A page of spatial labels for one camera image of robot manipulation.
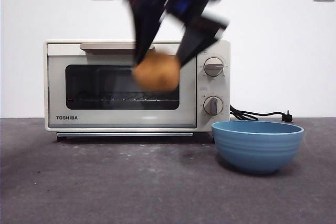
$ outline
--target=blue bowl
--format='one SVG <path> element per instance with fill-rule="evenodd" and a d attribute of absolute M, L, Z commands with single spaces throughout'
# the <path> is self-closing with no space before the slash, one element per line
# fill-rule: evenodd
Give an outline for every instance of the blue bowl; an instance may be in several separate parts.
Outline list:
<path fill-rule="evenodd" d="M 212 131 L 219 153 L 237 169 L 270 174 L 293 160 L 304 129 L 286 123 L 227 121 L 214 123 Z"/>

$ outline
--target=toaster oven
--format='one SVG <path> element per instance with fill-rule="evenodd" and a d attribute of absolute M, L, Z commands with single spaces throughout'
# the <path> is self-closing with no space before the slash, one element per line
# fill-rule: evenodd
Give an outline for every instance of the toaster oven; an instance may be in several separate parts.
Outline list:
<path fill-rule="evenodd" d="M 175 55 L 178 41 L 152 50 Z M 229 120 L 230 45 L 225 40 L 180 71 L 171 92 L 144 92 L 132 78 L 133 41 L 47 41 L 45 128 L 67 136 L 192 135 Z"/>

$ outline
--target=oven window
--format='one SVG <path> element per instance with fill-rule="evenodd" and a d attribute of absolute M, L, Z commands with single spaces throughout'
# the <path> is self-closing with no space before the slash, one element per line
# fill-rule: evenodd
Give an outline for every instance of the oven window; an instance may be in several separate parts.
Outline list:
<path fill-rule="evenodd" d="M 172 92 L 143 92 L 131 65 L 69 65 L 66 105 L 71 110 L 176 110 L 180 87 Z"/>

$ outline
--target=robotic arm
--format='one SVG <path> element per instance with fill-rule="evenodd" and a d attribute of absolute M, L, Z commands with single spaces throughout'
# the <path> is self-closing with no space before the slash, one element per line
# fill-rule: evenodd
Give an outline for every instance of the robotic arm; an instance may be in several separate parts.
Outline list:
<path fill-rule="evenodd" d="M 136 64 L 140 64 L 159 31 L 161 18 L 167 12 L 185 25 L 185 33 L 177 51 L 181 66 L 219 39 L 222 24 L 202 16 L 210 0 L 128 0 L 135 26 Z"/>

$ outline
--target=toshiba logo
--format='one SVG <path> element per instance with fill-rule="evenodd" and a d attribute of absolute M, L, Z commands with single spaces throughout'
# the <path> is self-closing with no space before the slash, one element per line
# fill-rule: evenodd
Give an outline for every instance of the toshiba logo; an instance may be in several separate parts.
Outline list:
<path fill-rule="evenodd" d="M 78 120 L 78 117 L 75 115 L 58 115 L 56 116 L 57 120 Z"/>

